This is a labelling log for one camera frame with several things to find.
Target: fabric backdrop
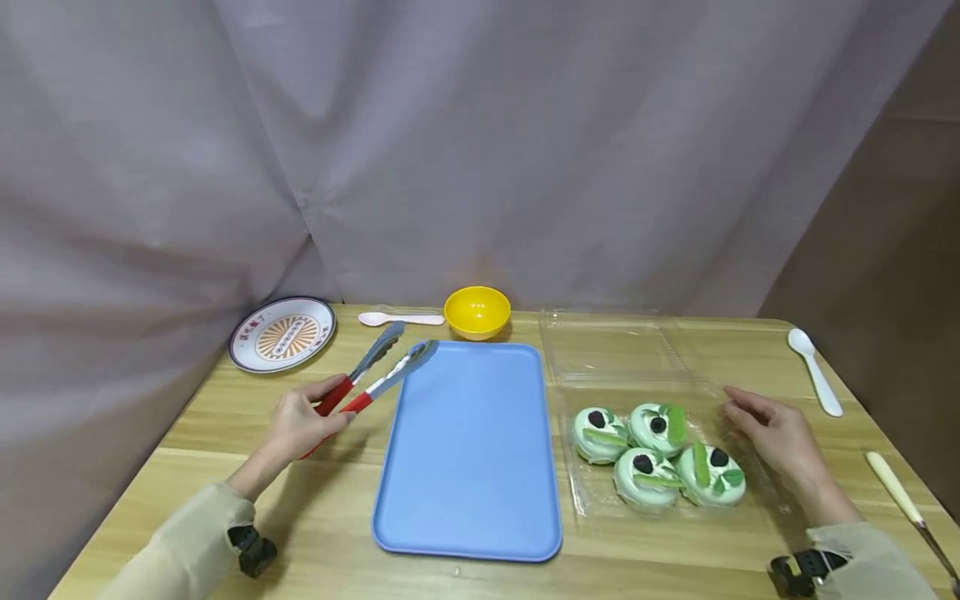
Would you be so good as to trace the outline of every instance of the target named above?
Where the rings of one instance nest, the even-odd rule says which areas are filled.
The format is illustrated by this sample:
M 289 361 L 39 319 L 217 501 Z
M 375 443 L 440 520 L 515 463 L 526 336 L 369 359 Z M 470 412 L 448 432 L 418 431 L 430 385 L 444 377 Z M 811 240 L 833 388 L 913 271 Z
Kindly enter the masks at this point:
M 0 597 L 271 294 L 755 314 L 947 4 L 0 0 Z

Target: sleeve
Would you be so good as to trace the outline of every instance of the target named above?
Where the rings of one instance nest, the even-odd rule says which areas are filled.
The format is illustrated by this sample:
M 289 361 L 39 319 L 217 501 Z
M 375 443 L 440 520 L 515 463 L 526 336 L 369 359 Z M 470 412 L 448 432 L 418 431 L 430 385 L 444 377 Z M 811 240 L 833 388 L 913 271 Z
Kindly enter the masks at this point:
M 101 592 L 101 600 L 202 600 L 236 568 L 227 529 L 253 523 L 253 504 L 227 484 L 181 506 Z
M 814 548 L 849 561 L 818 587 L 820 600 L 937 600 L 903 550 L 870 523 L 819 527 L 807 535 Z

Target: wall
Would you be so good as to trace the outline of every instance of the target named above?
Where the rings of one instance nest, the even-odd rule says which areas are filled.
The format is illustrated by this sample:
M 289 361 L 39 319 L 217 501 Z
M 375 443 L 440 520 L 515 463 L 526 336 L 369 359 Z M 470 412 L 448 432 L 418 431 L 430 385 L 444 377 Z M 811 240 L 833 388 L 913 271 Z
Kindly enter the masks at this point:
M 960 516 L 960 8 L 854 154 L 761 309 L 813 336 Z

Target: blue tray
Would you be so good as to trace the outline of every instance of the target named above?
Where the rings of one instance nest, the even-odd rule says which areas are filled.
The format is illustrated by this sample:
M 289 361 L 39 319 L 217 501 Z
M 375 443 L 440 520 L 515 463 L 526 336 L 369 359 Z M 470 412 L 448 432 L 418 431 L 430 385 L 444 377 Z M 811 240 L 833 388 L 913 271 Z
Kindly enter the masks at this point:
M 440 342 L 403 383 L 372 518 L 384 550 L 541 563 L 560 550 L 537 351 Z

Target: red tongs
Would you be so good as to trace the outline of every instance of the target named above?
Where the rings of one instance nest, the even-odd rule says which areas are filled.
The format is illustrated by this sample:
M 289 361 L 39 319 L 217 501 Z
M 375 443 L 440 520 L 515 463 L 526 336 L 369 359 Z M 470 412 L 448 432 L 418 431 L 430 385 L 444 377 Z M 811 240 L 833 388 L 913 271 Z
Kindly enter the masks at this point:
M 399 324 L 399 325 L 400 325 L 399 330 L 400 330 L 400 333 L 402 334 L 403 324 Z M 390 346 L 395 344 L 396 340 L 399 338 L 399 335 L 395 336 L 392 342 L 389 342 L 389 344 L 378 349 L 378 345 L 383 340 L 384 336 L 381 336 L 381 339 L 377 340 L 377 343 L 373 345 L 373 348 L 371 348 L 371 352 L 367 353 L 367 356 L 365 356 L 364 360 L 360 362 L 360 364 L 357 366 L 357 369 L 350 374 L 350 377 L 345 379 L 340 385 L 338 385 L 336 388 L 331 390 L 329 394 L 327 394 L 327 396 L 324 396 L 324 399 L 321 400 L 320 404 L 318 404 L 315 409 L 318 414 L 320 414 L 322 417 L 326 417 L 327 415 L 329 415 L 330 412 L 333 411 L 334 408 L 336 408 L 340 400 L 342 400 L 344 396 L 347 395 L 347 392 L 353 389 L 353 386 L 355 385 L 356 381 L 358 381 L 360 377 L 363 376 L 363 373 L 367 372 L 367 370 L 370 368 L 370 366 L 373 363 L 375 363 L 384 354 L 386 354 L 387 349 L 389 349 Z M 416 371 L 424 363 L 430 360 L 430 357 L 437 352 L 437 348 L 439 346 L 440 346 L 440 342 L 437 342 L 436 340 L 430 340 L 429 342 L 421 342 L 416 346 L 412 347 L 409 352 L 407 352 L 406 354 L 403 355 L 402 358 L 400 358 L 400 360 L 396 361 L 396 364 L 392 369 L 390 369 L 390 372 L 388 372 L 383 377 L 380 377 L 379 379 L 374 381 L 373 385 L 367 388 L 363 392 L 363 394 L 351 400 L 350 403 L 347 404 L 347 406 L 345 406 L 340 410 L 340 412 L 341 413 L 359 413 L 363 409 L 367 408 L 373 403 L 374 400 L 380 397 L 381 394 L 389 390 L 391 387 L 397 384 L 397 382 L 402 381 L 403 378 L 405 378 L 410 373 Z M 319 446 L 320 444 L 317 444 L 317 446 L 315 446 L 313 450 L 310 450 L 309 452 L 304 454 L 301 458 L 306 458 L 310 456 L 311 454 L 313 454 L 313 451 L 316 450 L 317 447 Z
M 321 417 L 328 417 L 330 413 L 333 412 L 333 409 L 336 408 L 337 404 L 347 397 L 349 391 L 360 381 L 360 378 L 363 377 L 378 360 L 387 355 L 387 351 L 396 344 L 396 341 L 399 340 L 402 335 L 403 322 L 397 321 L 387 327 L 387 329 L 380 334 L 380 337 L 376 339 L 376 342 L 373 342 L 373 346 L 370 346 L 370 349 L 367 350 L 367 354 L 365 354 L 360 360 L 360 363 L 357 364 L 356 369 L 351 371 L 346 379 L 337 384 L 337 387 L 327 392 L 326 396 L 320 399 L 320 404 L 314 407 L 317 414 Z M 356 399 L 345 406 L 340 412 L 359 413 L 367 408 L 367 404 L 361 407 L 354 406 L 353 404 L 355 402 Z

